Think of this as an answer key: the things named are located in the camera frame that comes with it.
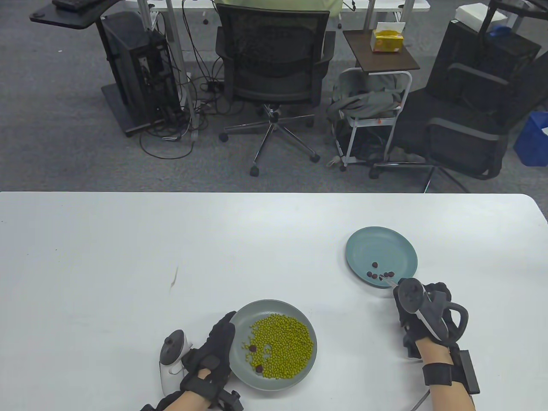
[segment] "white metal frame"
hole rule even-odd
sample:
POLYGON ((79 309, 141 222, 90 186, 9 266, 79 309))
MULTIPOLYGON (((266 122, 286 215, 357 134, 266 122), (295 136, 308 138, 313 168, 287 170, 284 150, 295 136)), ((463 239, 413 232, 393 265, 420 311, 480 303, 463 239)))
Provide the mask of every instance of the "white metal frame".
POLYGON ((162 10, 160 12, 154 10, 154 7, 149 8, 146 0, 137 0, 137 2, 139 5, 142 25, 145 30, 152 30, 158 19, 158 13, 162 13, 164 16, 166 40, 169 43, 169 48, 172 52, 175 66, 181 71, 181 73, 176 73, 176 75, 180 75, 182 73, 186 74, 186 76, 184 74, 182 75, 184 83, 178 86, 179 100, 181 101, 182 109, 186 105, 189 107, 190 123, 194 129, 191 132, 191 140, 196 141, 198 139, 199 115, 195 112, 194 102, 192 101, 192 95, 190 94, 190 73, 186 71, 185 59, 182 56, 181 39, 179 37, 179 30, 177 29, 177 22, 175 20, 173 2, 172 0, 165 0, 167 10, 162 10))
MULTIPOLYGON (((343 73, 347 71, 357 71, 361 68, 348 68, 343 73)), ((392 145, 392 138, 394 136, 394 129, 396 127, 396 122, 398 120, 399 114, 402 112, 403 108, 405 107, 406 101, 407 101, 407 95, 409 94, 409 90, 411 89, 411 84, 413 83, 413 77, 408 71, 384 71, 379 73, 369 73, 370 76, 379 76, 379 75, 402 75, 408 77, 408 82, 406 84, 405 92, 403 93, 403 98, 401 104, 395 109, 396 115, 394 117, 386 117, 386 118, 352 118, 346 116, 342 111, 339 110, 339 115, 341 119, 346 118, 348 121, 350 127, 352 127, 352 134, 350 136, 350 142, 348 144, 348 149, 346 150, 346 154, 344 154, 341 146, 339 145, 339 142, 336 139, 334 126, 332 126, 332 132, 335 136, 335 141, 337 144, 337 149, 339 150, 339 156, 341 157, 342 164, 344 167, 347 167, 349 164, 353 163, 363 163, 364 160, 357 159, 356 157, 350 156, 350 153, 352 152, 352 146, 354 145, 354 138, 356 137, 356 130, 361 127, 378 127, 380 125, 391 125, 392 128, 390 129, 390 136, 388 138, 388 141, 386 142, 386 147, 384 149, 384 161, 388 161, 388 155, 390 146, 392 145)))

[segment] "teal plate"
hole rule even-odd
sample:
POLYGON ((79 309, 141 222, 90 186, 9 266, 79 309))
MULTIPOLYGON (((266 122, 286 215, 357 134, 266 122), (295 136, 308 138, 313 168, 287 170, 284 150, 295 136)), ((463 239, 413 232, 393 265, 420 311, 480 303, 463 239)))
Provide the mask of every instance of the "teal plate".
POLYGON ((346 261, 359 278, 380 288, 390 285, 368 277, 368 271, 377 275, 393 271, 391 280, 397 283, 413 277, 418 264, 411 243, 400 233, 384 227, 365 227, 352 234, 346 242, 346 261))

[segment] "green bean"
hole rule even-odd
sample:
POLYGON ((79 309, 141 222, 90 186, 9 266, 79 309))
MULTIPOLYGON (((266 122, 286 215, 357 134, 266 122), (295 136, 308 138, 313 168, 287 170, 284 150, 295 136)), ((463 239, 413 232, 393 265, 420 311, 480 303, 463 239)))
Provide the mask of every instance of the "green bean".
POLYGON ((255 352, 246 354, 246 361, 253 370, 262 366, 265 378, 294 378, 312 357, 314 343, 308 328, 295 318, 271 314, 255 322, 251 329, 253 336, 248 344, 242 343, 242 349, 256 346, 255 352))

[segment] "white vr controller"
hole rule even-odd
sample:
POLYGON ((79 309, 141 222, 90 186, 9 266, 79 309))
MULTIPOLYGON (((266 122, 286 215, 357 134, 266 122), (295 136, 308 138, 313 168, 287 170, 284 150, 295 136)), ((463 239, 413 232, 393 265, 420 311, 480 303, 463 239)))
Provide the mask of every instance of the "white vr controller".
POLYGON ((164 396, 180 390, 179 386, 185 376, 181 358, 191 347, 192 344, 188 343, 182 330, 173 331, 164 340, 160 350, 160 381, 164 396))

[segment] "gray carpet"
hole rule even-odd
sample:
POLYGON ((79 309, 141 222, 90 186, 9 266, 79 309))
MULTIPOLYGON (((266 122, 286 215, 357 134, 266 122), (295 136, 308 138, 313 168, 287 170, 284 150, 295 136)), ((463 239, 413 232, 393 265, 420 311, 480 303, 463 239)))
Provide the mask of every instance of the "gray carpet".
MULTIPOLYGON (((336 155, 327 123, 319 114, 315 127, 296 132, 322 156, 318 164, 281 138, 270 141, 260 162, 258 178, 249 176, 260 136, 232 136, 222 144, 217 135, 223 126, 257 121, 249 107, 241 115, 211 117, 194 152, 179 161, 161 161, 145 155, 136 138, 119 130, 100 87, 113 82, 98 34, 31 23, 28 15, 48 0, 0 0, 0 190, 55 191, 289 191, 289 192, 417 192, 424 171, 383 173, 369 180, 361 166, 341 173, 327 168, 336 155)), ((414 89, 423 87, 435 55, 461 0, 432 0, 429 13, 414 14, 406 42, 422 69, 413 72, 414 89)), ((208 63, 216 58, 214 33, 218 18, 207 12, 189 12, 197 46, 208 63)), ((361 28, 363 13, 345 13, 345 29, 361 28)), ((336 22, 330 22, 330 29, 336 22)), ((548 24, 525 21, 520 33, 548 47, 548 24)), ((186 36, 182 36, 188 50, 186 36)), ((185 53, 193 61, 190 53, 185 53)), ((338 72, 353 66, 353 58, 338 31, 335 59, 324 81, 325 95, 338 72)), ((196 64, 190 64, 197 73, 196 64)), ((548 215, 548 168, 523 166, 511 148, 520 131, 512 133, 501 174, 490 181, 458 176, 472 192, 525 193, 548 215)), ((145 138, 160 155, 177 155, 190 141, 169 143, 145 138)), ((443 176, 435 177, 435 192, 458 192, 443 176)))

